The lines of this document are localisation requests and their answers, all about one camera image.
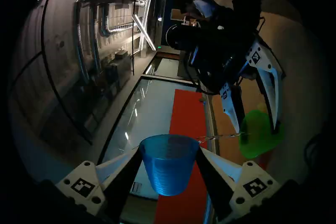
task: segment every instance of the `red mat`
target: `red mat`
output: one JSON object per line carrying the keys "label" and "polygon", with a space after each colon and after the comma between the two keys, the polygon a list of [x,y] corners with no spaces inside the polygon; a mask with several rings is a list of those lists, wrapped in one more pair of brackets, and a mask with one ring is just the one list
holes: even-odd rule
{"label": "red mat", "polygon": [[[201,93],[175,90],[170,134],[192,138],[206,135],[205,112]],[[207,190],[195,162],[186,190],[176,196],[161,196],[157,201],[156,224],[202,224],[205,214]]]}

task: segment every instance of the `green plastic cup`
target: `green plastic cup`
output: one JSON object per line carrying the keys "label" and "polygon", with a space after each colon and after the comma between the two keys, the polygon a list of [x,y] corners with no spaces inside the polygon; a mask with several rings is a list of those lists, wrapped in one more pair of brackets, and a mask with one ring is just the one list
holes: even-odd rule
{"label": "green plastic cup", "polygon": [[245,115],[240,132],[247,133],[239,137],[239,149],[248,159],[272,150],[284,137],[282,125],[277,134],[271,133],[268,115],[259,110],[252,110]]}

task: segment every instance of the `blue plastic cup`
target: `blue plastic cup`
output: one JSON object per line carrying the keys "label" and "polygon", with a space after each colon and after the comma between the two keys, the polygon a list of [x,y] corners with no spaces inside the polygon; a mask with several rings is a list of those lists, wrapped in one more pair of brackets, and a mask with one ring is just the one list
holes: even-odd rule
{"label": "blue plastic cup", "polygon": [[199,147],[195,139],[180,135],[157,135],[142,140],[139,148],[154,191],[164,196],[183,192]]}

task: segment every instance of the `ceiling light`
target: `ceiling light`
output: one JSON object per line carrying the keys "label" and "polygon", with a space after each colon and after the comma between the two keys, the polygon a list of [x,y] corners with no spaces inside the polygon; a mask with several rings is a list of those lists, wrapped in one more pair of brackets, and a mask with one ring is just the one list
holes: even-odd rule
{"label": "ceiling light", "polygon": [[135,15],[132,15],[132,18],[133,18],[134,22],[137,24],[141,33],[144,35],[144,37],[145,37],[146,41],[148,42],[148,44],[150,45],[151,49],[153,51],[156,51],[156,48],[155,48],[153,42],[150,40],[150,37],[148,36],[148,34],[146,32],[146,29],[143,27],[142,23],[140,22],[139,17],[135,14]]}
{"label": "ceiling light", "polygon": [[[147,17],[148,17],[148,12],[150,10],[150,2],[151,0],[146,0],[146,5],[144,8],[144,17],[142,19],[142,24],[144,27],[147,27]],[[144,46],[144,36],[140,36],[139,49],[142,50],[143,46]]]}

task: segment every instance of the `metal duct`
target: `metal duct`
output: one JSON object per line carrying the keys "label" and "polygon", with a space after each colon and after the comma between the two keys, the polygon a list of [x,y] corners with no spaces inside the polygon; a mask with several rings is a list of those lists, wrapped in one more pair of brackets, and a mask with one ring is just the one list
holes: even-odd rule
{"label": "metal duct", "polygon": [[81,26],[79,24],[79,18],[81,14],[81,5],[86,0],[77,0],[73,5],[73,41],[75,44],[75,51],[79,61],[79,69],[85,83],[89,83],[89,74],[84,62],[83,45],[81,42]]}
{"label": "metal duct", "polygon": [[108,13],[109,13],[109,4],[101,4],[99,6],[99,10],[101,12],[101,16],[102,16],[102,22],[99,26],[99,32],[100,32],[100,35],[102,37],[109,37],[115,33],[118,33],[118,32],[123,32],[125,30],[128,30],[128,29],[131,29],[133,27],[133,22],[129,22],[129,23],[126,23],[126,24],[121,24],[121,25],[117,25],[117,26],[114,26],[113,28],[109,28],[109,25],[108,25]]}
{"label": "metal duct", "polygon": [[100,59],[97,47],[97,4],[101,3],[114,3],[114,4],[128,4],[129,0],[77,0],[73,4],[73,42],[75,46],[75,52],[79,61],[79,69],[81,71],[81,76],[86,84],[89,83],[89,74],[84,62],[84,53],[83,53],[83,45],[81,42],[81,27],[79,24],[81,7],[83,3],[90,3],[90,39],[91,39],[91,52],[94,59],[95,67],[97,73],[99,74],[101,71],[100,67]]}
{"label": "metal duct", "polygon": [[[134,4],[134,0],[129,0],[129,4]],[[139,7],[144,7],[146,5],[145,0],[135,0],[135,5]]]}
{"label": "metal duct", "polygon": [[94,60],[94,66],[96,68],[96,72],[97,74],[100,74],[102,70],[100,66],[100,58],[97,44],[97,6],[95,4],[90,5],[89,22],[90,22],[89,37],[91,42],[91,54]]}

